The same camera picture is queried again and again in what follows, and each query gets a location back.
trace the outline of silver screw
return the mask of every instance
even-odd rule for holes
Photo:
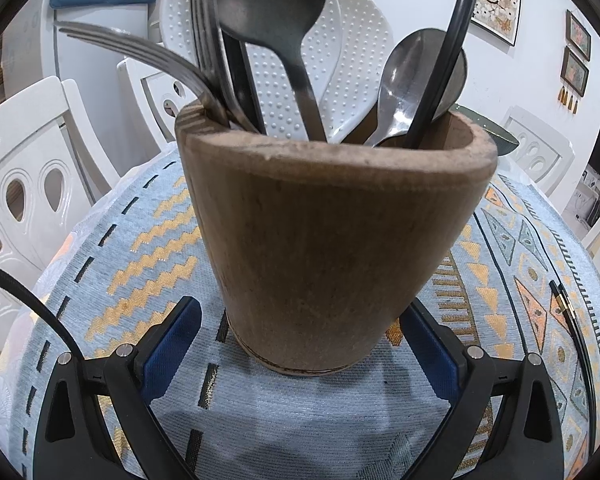
[[[526,358],[529,359],[529,362],[533,366],[540,366],[542,364],[542,358],[538,354],[529,354]]]
[[[58,364],[65,365],[71,360],[71,352],[64,352],[58,357]]]
[[[126,357],[129,354],[131,354],[131,352],[134,351],[134,346],[130,345],[129,343],[124,343],[122,345],[120,345],[118,348],[116,348],[116,355],[119,355],[120,357]]]
[[[473,359],[482,359],[484,356],[484,350],[479,346],[469,346],[469,348],[466,349],[466,352],[469,357]]]

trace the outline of dining table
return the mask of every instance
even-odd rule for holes
[[[551,280],[564,285],[582,327],[594,417]],[[151,409],[202,480],[398,480],[449,410],[398,322],[363,361],[327,376],[284,376],[245,354],[228,326],[174,142],[92,207],[33,293],[87,358],[137,343],[183,296],[200,302],[200,331]],[[500,158],[418,298],[465,345],[498,358],[542,356],[562,428],[564,475],[573,478],[587,461],[590,432],[600,444],[600,276],[550,200],[510,158]],[[0,356],[0,448],[24,478],[32,477],[46,385],[65,351],[23,307]],[[99,401],[124,467],[143,476],[109,397]],[[459,474],[478,463],[500,401],[494,397],[485,411]]]

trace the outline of green bowl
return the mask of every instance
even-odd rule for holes
[[[451,107],[451,111],[460,112],[467,119],[472,120],[474,123],[478,124],[478,126],[481,126],[496,143],[496,146],[498,147],[498,156],[507,155],[520,145],[518,140],[502,126],[488,120],[486,117],[474,112],[473,110],[469,110],[469,108],[465,108],[464,106],[460,105],[453,105]]]

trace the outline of picture frame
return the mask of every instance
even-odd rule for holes
[[[587,89],[587,81],[589,81],[589,69],[568,46],[564,48],[560,77],[564,79],[580,97],[584,97],[584,92]]]
[[[477,0],[471,22],[515,46],[522,0]]]
[[[570,10],[567,10],[567,41],[581,53],[586,61],[591,61],[591,35]]]

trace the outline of small framed picture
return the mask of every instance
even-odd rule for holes
[[[568,46],[564,48],[564,59],[562,60],[562,73],[560,74],[573,89],[584,97],[589,79],[589,69],[580,61]]]
[[[567,10],[567,41],[578,49],[585,60],[591,60],[591,35],[570,10]]]

